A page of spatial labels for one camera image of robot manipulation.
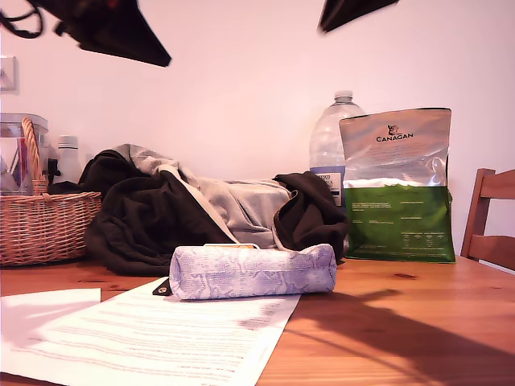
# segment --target pile of clothes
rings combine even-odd
[[[305,172],[271,180],[221,181],[134,145],[100,152],[78,184],[50,194],[99,191],[102,206],[84,235],[88,254],[115,273],[167,276],[175,248],[253,243],[299,251],[330,244],[344,252],[348,223],[327,184]]]

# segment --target snakeskin pattern pencil case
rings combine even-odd
[[[300,252],[274,249],[182,246],[170,265],[170,287],[181,299],[328,292],[335,287],[332,246]]]

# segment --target wooden table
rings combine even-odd
[[[2,296],[153,280],[90,261],[4,269]],[[2,374],[3,385],[49,384]],[[515,277],[456,265],[348,261],[332,294],[304,295],[260,385],[515,385]]]

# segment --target white paper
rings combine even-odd
[[[28,336],[37,337],[48,323],[65,315],[98,304],[101,300],[100,288],[65,289],[61,291],[38,292],[4,296],[0,298],[0,331],[2,351],[0,371],[23,375],[27,362],[18,358],[14,351],[33,344]]]
[[[152,295],[164,280],[52,322],[7,361],[59,384],[256,384],[300,296],[185,302]]]

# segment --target wicker basket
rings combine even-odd
[[[49,195],[31,120],[23,119],[34,196],[0,197],[0,265],[82,257],[84,230],[100,210],[101,193]]]

